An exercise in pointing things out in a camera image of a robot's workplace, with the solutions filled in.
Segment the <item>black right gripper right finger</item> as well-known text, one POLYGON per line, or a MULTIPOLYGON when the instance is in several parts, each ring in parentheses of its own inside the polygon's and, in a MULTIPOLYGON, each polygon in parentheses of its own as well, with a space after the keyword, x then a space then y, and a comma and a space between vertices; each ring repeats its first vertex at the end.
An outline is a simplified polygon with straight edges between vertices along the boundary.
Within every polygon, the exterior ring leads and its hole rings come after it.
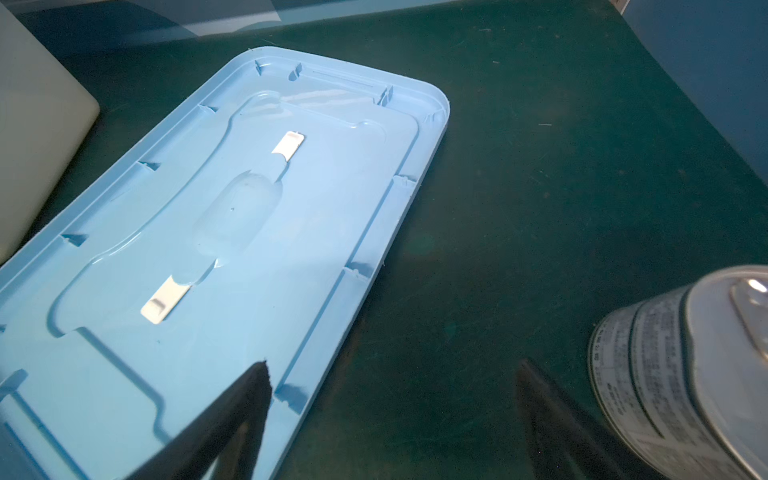
POLYGON ((622 479, 608 430, 532 360, 517 369, 517 404, 536 479, 622 479))

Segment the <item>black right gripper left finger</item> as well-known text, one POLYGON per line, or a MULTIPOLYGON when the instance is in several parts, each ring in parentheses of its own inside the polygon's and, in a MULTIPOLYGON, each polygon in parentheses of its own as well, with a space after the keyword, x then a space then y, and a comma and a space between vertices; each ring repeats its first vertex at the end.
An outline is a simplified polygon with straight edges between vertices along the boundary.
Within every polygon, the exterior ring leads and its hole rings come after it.
POLYGON ((250 479, 264 435, 272 387, 254 363, 131 479, 250 479))

